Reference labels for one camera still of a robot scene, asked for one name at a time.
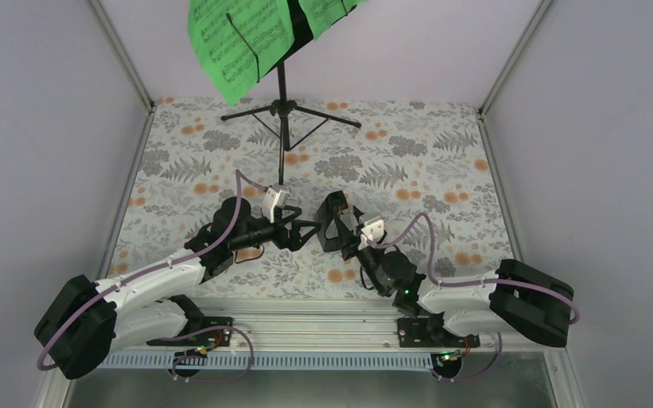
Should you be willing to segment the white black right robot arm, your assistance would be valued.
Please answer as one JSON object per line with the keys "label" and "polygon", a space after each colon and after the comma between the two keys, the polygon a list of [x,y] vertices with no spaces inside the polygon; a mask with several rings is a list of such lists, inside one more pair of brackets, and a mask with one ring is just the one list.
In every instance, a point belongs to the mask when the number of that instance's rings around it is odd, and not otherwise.
{"label": "white black right robot arm", "polygon": [[426,318],[435,345],[481,333],[517,332],[534,343],[563,348],[580,318],[570,285],[519,260],[504,259],[496,269],[464,279],[441,277],[432,258],[420,273],[395,242],[385,242],[379,216],[333,208],[325,228],[328,240],[339,241],[344,259],[358,260],[370,281],[367,289],[391,299],[406,317]]}

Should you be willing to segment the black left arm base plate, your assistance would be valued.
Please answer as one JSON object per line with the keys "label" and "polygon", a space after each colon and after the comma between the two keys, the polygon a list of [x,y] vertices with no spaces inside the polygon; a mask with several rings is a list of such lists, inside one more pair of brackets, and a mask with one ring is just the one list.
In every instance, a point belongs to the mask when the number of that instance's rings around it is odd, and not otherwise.
{"label": "black left arm base plate", "polygon": [[188,347],[212,347],[215,343],[223,344],[228,346],[230,344],[230,335],[225,335],[224,330],[220,329],[219,331],[210,331],[195,336],[189,336],[186,339],[182,340],[170,340],[170,337],[179,337],[204,328],[210,328],[213,326],[232,326],[234,319],[232,317],[226,316],[206,316],[202,318],[189,319],[185,324],[185,327],[178,332],[177,334],[171,336],[162,336],[157,339],[150,340],[146,344],[155,347],[155,346],[188,346]]}

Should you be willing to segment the black metronome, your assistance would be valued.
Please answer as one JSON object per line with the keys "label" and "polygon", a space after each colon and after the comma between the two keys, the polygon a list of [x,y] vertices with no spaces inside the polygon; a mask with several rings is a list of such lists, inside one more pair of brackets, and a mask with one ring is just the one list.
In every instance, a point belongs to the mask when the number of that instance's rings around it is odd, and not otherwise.
{"label": "black metronome", "polygon": [[326,196],[318,207],[315,220],[321,224],[317,233],[323,252],[340,252],[338,236],[351,233],[346,227],[346,214],[349,203],[342,190]]}

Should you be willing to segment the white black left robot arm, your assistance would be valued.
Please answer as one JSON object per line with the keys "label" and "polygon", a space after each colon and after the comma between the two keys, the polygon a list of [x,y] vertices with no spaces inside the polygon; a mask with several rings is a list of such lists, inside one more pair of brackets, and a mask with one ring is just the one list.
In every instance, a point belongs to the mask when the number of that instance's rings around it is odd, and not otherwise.
{"label": "white black left robot arm", "polygon": [[205,317],[186,295],[191,288],[226,271],[239,250],[271,242],[296,252],[320,230],[300,219],[300,208],[284,208],[286,215],[255,218],[247,200],[232,196],[173,255],[116,278],[68,280],[36,324],[36,340],[68,379],[141,343],[195,342]]}

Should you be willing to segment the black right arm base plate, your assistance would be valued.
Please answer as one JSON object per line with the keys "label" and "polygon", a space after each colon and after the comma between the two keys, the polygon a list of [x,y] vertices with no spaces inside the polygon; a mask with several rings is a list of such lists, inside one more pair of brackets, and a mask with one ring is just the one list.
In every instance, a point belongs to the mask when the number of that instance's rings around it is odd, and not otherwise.
{"label": "black right arm base plate", "polygon": [[438,327],[429,318],[402,317],[396,321],[397,336],[401,348],[478,348],[480,337],[469,335],[460,337],[450,333],[444,327]]}

